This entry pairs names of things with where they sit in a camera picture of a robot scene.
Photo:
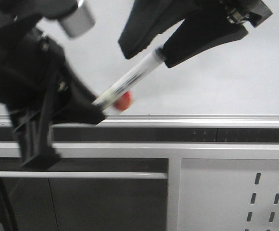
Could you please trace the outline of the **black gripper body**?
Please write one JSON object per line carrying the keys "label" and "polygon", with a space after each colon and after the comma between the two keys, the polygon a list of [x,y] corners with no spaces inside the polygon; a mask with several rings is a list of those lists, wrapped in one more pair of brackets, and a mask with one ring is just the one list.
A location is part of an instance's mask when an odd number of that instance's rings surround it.
{"label": "black gripper body", "polygon": [[216,12],[218,8],[231,24],[249,22],[258,27],[273,12],[262,0],[201,0],[205,10]]}
{"label": "black gripper body", "polygon": [[0,103],[22,108],[46,90],[65,55],[43,37],[37,23],[62,19],[76,9],[76,0],[0,0]]}

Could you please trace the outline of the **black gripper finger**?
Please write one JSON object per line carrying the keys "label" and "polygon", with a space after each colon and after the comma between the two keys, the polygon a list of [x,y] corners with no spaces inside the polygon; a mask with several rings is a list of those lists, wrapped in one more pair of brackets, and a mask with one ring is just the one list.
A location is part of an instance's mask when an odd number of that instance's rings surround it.
{"label": "black gripper finger", "polygon": [[105,119],[100,107],[92,103],[96,96],[80,81],[59,45],[52,47],[55,63],[52,123],[84,123],[96,125]]}
{"label": "black gripper finger", "polygon": [[192,12],[200,10],[199,0],[136,0],[118,44],[126,59],[146,49],[152,40]]}
{"label": "black gripper finger", "polygon": [[60,159],[48,141],[59,67],[59,64],[51,62],[44,75],[45,90],[25,107],[11,111],[12,131],[19,144],[21,167],[24,169],[45,171]]}
{"label": "black gripper finger", "polygon": [[222,14],[189,16],[162,48],[165,65],[172,68],[213,47],[241,40],[248,34],[241,24],[232,24]]}

